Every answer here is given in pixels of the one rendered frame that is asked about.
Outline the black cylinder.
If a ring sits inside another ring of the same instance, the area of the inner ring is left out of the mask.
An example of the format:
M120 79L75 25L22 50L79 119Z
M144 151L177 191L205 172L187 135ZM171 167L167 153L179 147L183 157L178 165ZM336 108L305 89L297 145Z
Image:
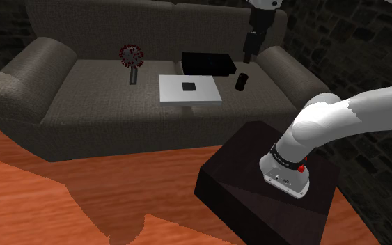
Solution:
M235 83L235 89L243 91L249 76L245 73L240 73Z

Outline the white flat box black square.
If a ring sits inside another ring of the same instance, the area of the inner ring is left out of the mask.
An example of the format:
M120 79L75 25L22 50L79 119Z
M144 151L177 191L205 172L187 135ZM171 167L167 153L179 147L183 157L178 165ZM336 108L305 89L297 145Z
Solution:
M222 98L212 76L159 75L162 106L221 105Z

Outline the dark robot stand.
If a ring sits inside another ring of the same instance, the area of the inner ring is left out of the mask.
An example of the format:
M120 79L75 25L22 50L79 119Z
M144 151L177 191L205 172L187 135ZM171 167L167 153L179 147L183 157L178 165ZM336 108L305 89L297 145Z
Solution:
M310 153L310 188L292 197L259 167L280 137L263 122L246 123L201 166L194 193L246 245L320 245L340 168Z

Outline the grey fabric sofa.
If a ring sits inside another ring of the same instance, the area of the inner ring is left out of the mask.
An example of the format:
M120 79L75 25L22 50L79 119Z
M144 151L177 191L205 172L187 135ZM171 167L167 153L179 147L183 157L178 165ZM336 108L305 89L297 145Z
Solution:
M0 130L47 161L206 147L244 123L284 131L297 109L242 51L248 8L152 0L25 0L36 39L0 71ZM137 84L120 48L144 53ZM249 76L216 77L219 106L162 106L159 75L182 73L182 52L228 54Z

